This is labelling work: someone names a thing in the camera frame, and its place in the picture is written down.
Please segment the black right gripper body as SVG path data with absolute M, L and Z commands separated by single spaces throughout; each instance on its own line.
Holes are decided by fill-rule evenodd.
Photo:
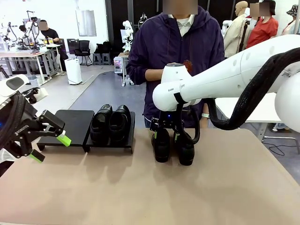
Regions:
M 150 130 L 155 134 L 165 134 L 168 129 L 178 134 L 184 133 L 181 112 L 160 112 L 158 118 L 151 119 Z

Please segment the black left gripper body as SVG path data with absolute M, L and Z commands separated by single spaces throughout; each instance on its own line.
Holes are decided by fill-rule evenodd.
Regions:
M 24 110 L 21 122 L 13 132 L 13 142 L 26 141 L 31 143 L 39 137 L 51 136 L 43 119 L 36 116 L 36 110 Z

